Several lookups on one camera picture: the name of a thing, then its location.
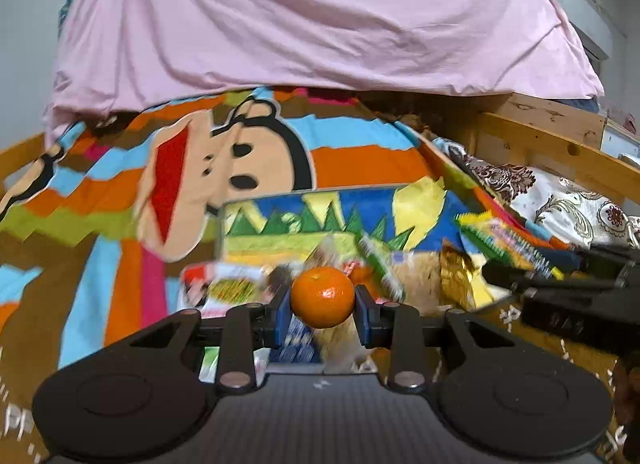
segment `mandarin orange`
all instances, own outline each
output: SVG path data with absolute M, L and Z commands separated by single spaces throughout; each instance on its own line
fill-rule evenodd
M 291 287 L 291 309 L 314 329 L 335 327 L 353 311 L 355 291 L 351 280 L 335 267 L 305 270 Z

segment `pink bedsheet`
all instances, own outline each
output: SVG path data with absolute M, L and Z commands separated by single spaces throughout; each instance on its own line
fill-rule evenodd
M 603 93 L 549 0 L 75 0 L 47 128 L 264 84 Z

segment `bed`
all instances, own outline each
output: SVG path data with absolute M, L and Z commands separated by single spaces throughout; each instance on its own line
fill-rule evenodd
M 0 197 L 4 461 L 46 458 L 34 391 L 57 369 L 174 312 L 180 273 L 192 263 L 238 251 L 246 259 L 303 223 L 308 234 L 349 238 L 354 209 L 393 251 L 437 253 L 444 241 L 462 249 L 455 216 L 485 210 L 536 246 L 567 247 L 532 232 L 490 185 L 425 139 L 430 114 L 444 116 L 433 131 L 470 155 L 484 155 L 487 131 L 508 142 L 510 161 L 528 161 L 513 146 L 533 137 L 529 151 L 562 151 L 576 169 L 576 158 L 593 163 L 595 176 L 579 180 L 588 188 L 601 189 L 600 173 L 613 170 L 602 192 L 637 199 L 625 177 L 640 172 L 582 145 L 590 136 L 549 133 L 511 110 L 479 109 L 473 97 L 443 98 L 601 94 L 561 9 L 549 0 L 431 1 L 73 0 L 46 133 L 0 154 L 1 179 L 28 166 Z M 523 19 L 535 25 L 525 30 Z M 376 113 L 370 90 L 441 97 L 425 95 L 433 98 L 412 126 L 404 111 Z M 310 190 L 304 206 L 283 197 Z M 242 214 L 230 201 L 246 202 Z M 236 251 L 224 255 L 226 237 Z M 607 381 L 610 354 L 530 331 L 513 315 L 505 322 L 499 308 L 489 316 Z M 617 429 L 612 422 L 613 444 Z

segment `snack bag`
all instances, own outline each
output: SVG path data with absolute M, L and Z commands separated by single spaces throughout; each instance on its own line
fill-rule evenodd
M 394 251 L 391 270 L 404 288 L 404 302 L 422 316 L 439 315 L 440 253 Z
M 377 371 L 371 350 L 360 343 L 353 316 L 335 327 L 314 330 L 326 374 L 362 374 Z
M 494 302 L 487 283 L 466 254 L 443 246 L 440 252 L 441 304 L 451 304 L 467 311 Z
M 367 233 L 358 232 L 355 236 L 358 242 L 358 250 L 367 264 L 373 269 L 373 273 L 380 282 L 380 288 L 385 297 L 402 303 L 405 298 L 404 288 L 402 288 L 402 284 L 392 272 L 391 267 L 378 250 L 376 244 Z
M 476 244 L 485 256 L 498 259 L 511 267 L 534 270 L 545 277 L 563 278 L 562 272 L 552 267 L 533 245 L 489 211 L 479 215 L 464 213 L 458 215 L 456 221 L 460 231 Z
M 231 307 L 268 303 L 270 269 L 210 261 L 189 265 L 180 273 L 178 309 L 197 308 L 203 318 L 222 317 Z
M 314 267 L 338 267 L 340 255 L 335 248 L 334 235 L 326 235 L 322 241 L 311 251 L 305 260 L 304 270 Z
M 321 364 L 321 353 L 314 341 L 312 329 L 292 316 L 283 346 L 271 351 L 269 361 L 270 364 L 282 364 L 278 368 L 285 373 L 298 372 L 296 364 Z

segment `colorful blanket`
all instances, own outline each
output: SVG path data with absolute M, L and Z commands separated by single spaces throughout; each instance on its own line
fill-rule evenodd
M 457 213 L 485 208 L 520 227 L 345 92 L 258 88 L 75 124 L 0 201 L 0 461 L 46 456 L 38 385 L 174 312 L 185 266 L 354 227 L 437 251 L 459 244 Z

